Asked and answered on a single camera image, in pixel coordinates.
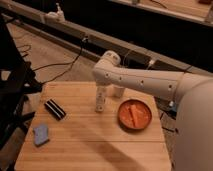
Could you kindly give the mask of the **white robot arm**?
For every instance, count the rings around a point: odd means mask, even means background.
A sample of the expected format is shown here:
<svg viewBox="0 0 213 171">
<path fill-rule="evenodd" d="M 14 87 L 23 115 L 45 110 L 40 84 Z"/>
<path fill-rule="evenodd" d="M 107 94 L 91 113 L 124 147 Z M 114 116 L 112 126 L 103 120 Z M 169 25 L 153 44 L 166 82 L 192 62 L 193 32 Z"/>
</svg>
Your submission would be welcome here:
<svg viewBox="0 0 213 171">
<path fill-rule="evenodd" d="M 93 68 L 99 85 L 115 84 L 177 105 L 174 171 L 213 171 L 213 76 L 128 69 L 106 51 Z"/>
</svg>

